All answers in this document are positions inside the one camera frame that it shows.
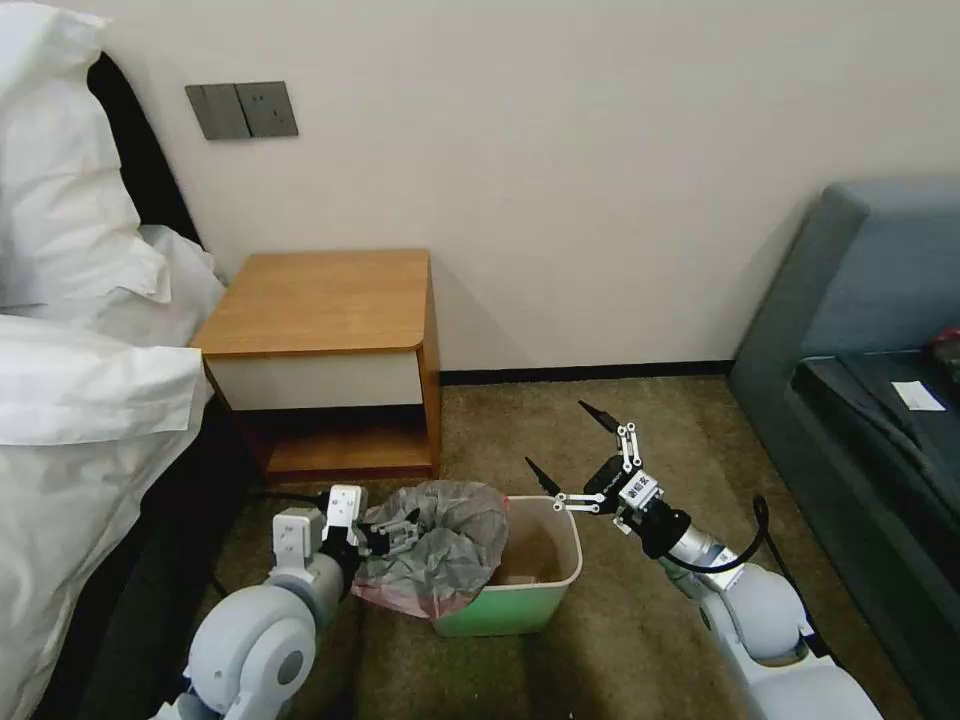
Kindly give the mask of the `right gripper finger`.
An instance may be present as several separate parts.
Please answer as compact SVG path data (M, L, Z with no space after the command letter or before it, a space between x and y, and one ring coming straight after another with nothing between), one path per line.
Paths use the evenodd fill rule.
M616 441L616 451L590 478L591 481L614 479L628 480L634 477L647 480L640 454L640 444L633 422L622 423L606 411L580 400L579 405Z
M535 476L539 487L551 499L552 509L554 512L579 512L593 515L600 515L604 513L604 503L606 502L606 498L602 493L566 493L562 491L558 483L555 482L531 458L525 457L524 460Z

